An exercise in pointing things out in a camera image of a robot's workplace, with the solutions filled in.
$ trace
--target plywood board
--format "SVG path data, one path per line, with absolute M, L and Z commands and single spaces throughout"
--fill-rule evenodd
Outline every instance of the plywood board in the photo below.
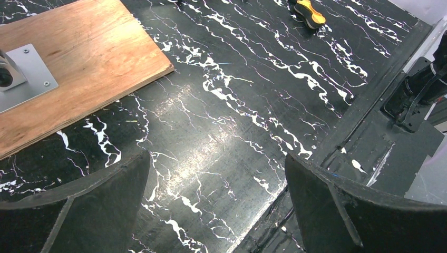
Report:
M 79 0 L 0 26 L 0 48 L 33 44 L 59 87 L 0 114 L 0 159 L 173 71 L 119 0 Z

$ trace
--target black knob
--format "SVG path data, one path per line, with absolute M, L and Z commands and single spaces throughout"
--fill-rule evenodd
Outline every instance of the black knob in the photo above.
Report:
M 8 87 L 13 84 L 13 76 L 9 70 L 0 67 L 0 87 Z

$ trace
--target marble tabletop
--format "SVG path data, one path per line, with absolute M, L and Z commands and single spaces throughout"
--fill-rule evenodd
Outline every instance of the marble tabletop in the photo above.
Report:
M 70 2 L 5 0 L 0 23 Z M 0 197 L 148 150 L 129 252 L 233 251 L 286 187 L 285 154 L 309 158 L 418 21 L 381 0 L 314 0 L 318 32 L 285 0 L 123 3 L 176 71 L 0 161 Z

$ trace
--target metal bracket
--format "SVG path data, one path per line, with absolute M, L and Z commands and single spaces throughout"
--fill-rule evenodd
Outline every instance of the metal bracket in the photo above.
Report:
M 0 89 L 0 113 L 59 86 L 32 44 L 6 52 L 6 57 L 0 58 L 0 64 L 6 62 L 3 59 L 8 60 L 13 68 L 12 72 L 11 67 L 8 70 L 13 77 L 17 76 L 17 81 Z

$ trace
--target wooden board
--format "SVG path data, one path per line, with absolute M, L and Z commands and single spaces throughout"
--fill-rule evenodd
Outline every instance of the wooden board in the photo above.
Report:
M 119 0 L 79 0 L 0 26 L 0 48 L 33 44 L 59 84 L 0 114 L 0 159 L 173 71 Z

